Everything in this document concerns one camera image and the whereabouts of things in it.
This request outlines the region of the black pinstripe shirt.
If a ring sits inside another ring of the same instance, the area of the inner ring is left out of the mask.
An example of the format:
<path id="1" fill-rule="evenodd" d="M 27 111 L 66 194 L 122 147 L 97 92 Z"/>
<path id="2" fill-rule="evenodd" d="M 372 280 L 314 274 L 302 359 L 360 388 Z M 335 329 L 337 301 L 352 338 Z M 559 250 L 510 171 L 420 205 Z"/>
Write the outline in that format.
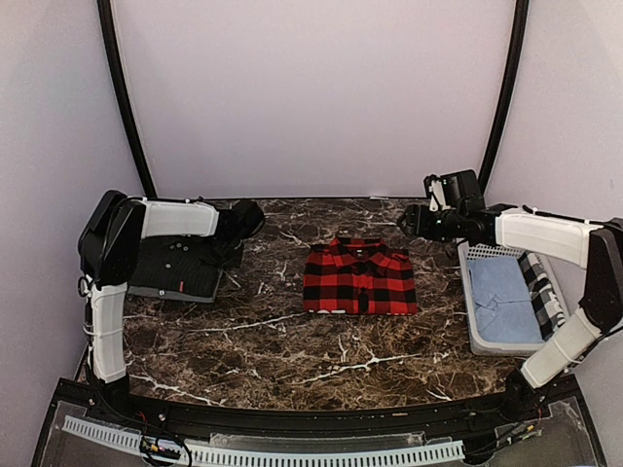
<path id="1" fill-rule="evenodd" d="M 220 269 L 208 262 L 209 240 L 199 237 L 158 236 L 143 239 L 133 279 L 172 278 Z"/>

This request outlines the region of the grey shirt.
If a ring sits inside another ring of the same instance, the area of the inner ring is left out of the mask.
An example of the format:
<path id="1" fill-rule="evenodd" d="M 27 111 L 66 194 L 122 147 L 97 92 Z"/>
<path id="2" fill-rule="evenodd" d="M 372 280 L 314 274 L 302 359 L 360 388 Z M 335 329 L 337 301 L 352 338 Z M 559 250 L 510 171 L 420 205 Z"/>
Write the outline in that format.
<path id="1" fill-rule="evenodd" d="M 221 269 L 210 269 L 207 273 L 179 274 L 172 278 L 133 279 L 128 284 L 128 293 L 162 300 L 212 304 L 222 275 Z"/>

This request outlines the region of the red black plaid shirt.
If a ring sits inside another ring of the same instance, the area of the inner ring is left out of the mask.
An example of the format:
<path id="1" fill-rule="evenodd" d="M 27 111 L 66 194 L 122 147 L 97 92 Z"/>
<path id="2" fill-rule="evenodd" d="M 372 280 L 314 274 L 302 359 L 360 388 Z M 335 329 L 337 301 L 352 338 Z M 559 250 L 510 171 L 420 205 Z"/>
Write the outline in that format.
<path id="1" fill-rule="evenodd" d="M 409 316 L 418 313 L 409 251 L 380 238 L 334 237 L 311 247 L 303 275 L 309 313 Z"/>

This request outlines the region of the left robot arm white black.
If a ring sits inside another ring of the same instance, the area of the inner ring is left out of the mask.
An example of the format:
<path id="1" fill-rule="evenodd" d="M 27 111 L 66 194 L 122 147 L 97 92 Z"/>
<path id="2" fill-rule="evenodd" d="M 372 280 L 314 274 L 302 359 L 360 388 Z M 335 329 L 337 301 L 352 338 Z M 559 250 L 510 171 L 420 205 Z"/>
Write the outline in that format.
<path id="1" fill-rule="evenodd" d="M 127 376 L 127 295 L 213 303 L 223 273 L 239 267 L 245 241 L 264 223 L 263 210 L 249 199 L 219 208 L 203 198 L 106 192 L 78 242 L 92 377 L 113 384 Z"/>

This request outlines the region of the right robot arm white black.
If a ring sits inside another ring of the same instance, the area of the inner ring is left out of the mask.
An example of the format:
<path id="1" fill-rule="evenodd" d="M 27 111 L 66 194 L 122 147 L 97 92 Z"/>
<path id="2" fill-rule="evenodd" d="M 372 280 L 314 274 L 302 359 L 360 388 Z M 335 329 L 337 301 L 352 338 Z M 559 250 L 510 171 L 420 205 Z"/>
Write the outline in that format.
<path id="1" fill-rule="evenodd" d="M 520 420 L 534 405 L 536 390 L 622 329 L 622 221 L 590 221 L 499 203 L 486 205 L 476 173 L 463 170 L 423 180 L 427 204 L 412 204 L 398 218 L 408 236 L 463 239 L 471 245 L 515 248 L 584 269 L 581 300 L 571 317 L 519 371 L 514 385 L 496 402 L 507 422 Z"/>

